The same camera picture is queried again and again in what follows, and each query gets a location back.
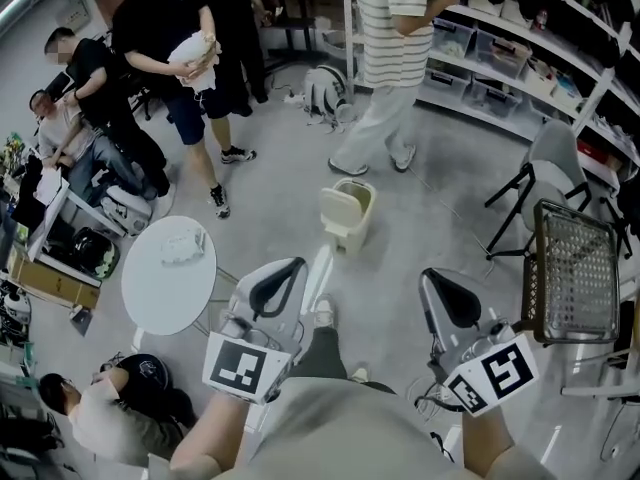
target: white backpack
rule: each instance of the white backpack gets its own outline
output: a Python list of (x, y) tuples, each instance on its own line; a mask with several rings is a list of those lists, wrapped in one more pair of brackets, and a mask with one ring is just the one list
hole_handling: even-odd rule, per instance
[(304, 109), (322, 117), (332, 130), (353, 121), (347, 79), (342, 72), (327, 65), (307, 71), (304, 77)]

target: man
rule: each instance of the man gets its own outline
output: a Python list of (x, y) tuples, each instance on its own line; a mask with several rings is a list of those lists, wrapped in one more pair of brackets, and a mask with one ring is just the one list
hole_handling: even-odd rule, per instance
[(93, 197), (91, 185), (91, 179), (97, 172), (97, 162), (112, 169), (127, 192), (136, 195), (142, 192), (142, 182), (134, 174), (129, 161), (107, 137), (86, 125), (80, 108), (69, 107), (62, 101), (54, 103), (42, 89), (31, 96), (29, 108), (42, 119), (38, 129), (42, 165), (67, 167), (69, 185), (77, 196), (91, 205), (99, 204)]
[(162, 150), (136, 123), (126, 95), (118, 84), (115, 57), (107, 47), (93, 39), (80, 39), (68, 28), (53, 31), (45, 45), (45, 54), (58, 64), (68, 64), (67, 73), (76, 89), (65, 102), (80, 106), (94, 128), (100, 128), (125, 155), (142, 168), (157, 191), (154, 214), (164, 217), (171, 206), (176, 188), (163, 171), (167, 160)]
[(177, 424), (158, 421), (119, 404), (129, 374), (112, 368), (94, 379), (82, 394), (56, 373), (40, 379), (44, 404), (69, 417), (73, 437), (83, 447), (106, 459), (146, 468), (148, 454), (170, 458), (182, 439)]
[(408, 143), (411, 108), (424, 78), (431, 20), (459, 0), (357, 0), (364, 27), (364, 80), (369, 108), (332, 158), (334, 172), (360, 176), (375, 147), (385, 143), (391, 163), (406, 172), (416, 154)]
[(251, 93), (258, 103), (268, 100), (264, 89), (264, 61), (256, 29), (253, 4), (265, 25), (270, 15), (262, 0), (206, 0), (216, 23), (216, 36), (222, 44), (219, 79), (232, 101), (232, 112), (243, 117), (253, 112), (249, 106), (249, 94), (242, 74), (247, 73)]
[(450, 462), (410, 403), (381, 384), (347, 380), (334, 322), (331, 299), (320, 297), (309, 350), (282, 384), (278, 399), (271, 402), (271, 422), (248, 464), (236, 466), (249, 404), (216, 393), (170, 465), (150, 459), (150, 480), (210, 480), (228, 470), (222, 478), (553, 478), (537, 460), (514, 446), (499, 409), (477, 418), (463, 416), (466, 470)]
[[(168, 63), (173, 50), (198, 31), (209, 44), (208, 53), (195, 63)], [(147, 74), (147, 86), (169, 109), (182, 142), (188, 147), (191, 164), (210, 189), (216, 215), (224, 219), (229, 216), (229, 205), (207, 153), (198, 100), (211, 119), (213, 134), (222, 149), (222, 163), (253, 160), (256, 152), (231, 144), (227, 118), (231, 102), (221, 88), (207, 89), (196, 96), (177, 78), (188, 82), (204, 72), (215, 55), (215, 34), (213, 17), (204, 0), (124, 0), (113, 18), (114, 47), (131, 66)]]

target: white table top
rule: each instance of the white table top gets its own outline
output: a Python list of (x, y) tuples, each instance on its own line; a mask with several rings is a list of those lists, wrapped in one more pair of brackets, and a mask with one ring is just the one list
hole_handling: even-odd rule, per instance
[[(187, 229), (204, 232), (204, 254), (165, 265), (162, 245)], [(216, 280), (216, 250), (195, 220), (171, 216), (154, 222), (133, 243), (122, 271), (122, 297), (131, 319), (145, 332), (168, 336), (193, 324), (205, 309)]]

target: black t-shirt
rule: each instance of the black t-shirt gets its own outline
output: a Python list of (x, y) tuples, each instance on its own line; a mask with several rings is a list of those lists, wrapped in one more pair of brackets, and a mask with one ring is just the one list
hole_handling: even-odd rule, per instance
[[(198, 11), (205, 5), (205, 0), (124, 0), (113, 17), (113, 47), (167, 62), (180, 43), (200, 30)], [(144, 75), (147, 87), (162, 98), (185, 90), (174, 76)]]
[(122, 100), (124, 96), (118, 91), (119, 74), (113, 53), (100, 41), (82, 39), (73, 52), (67, 74), (79, 89), (100, 68), (107, 71), (107, 82), (91, 96), (79, 100), (82, 112), (94, 126), (107, 122), (109, 109), (114, 106), (115, 99)]

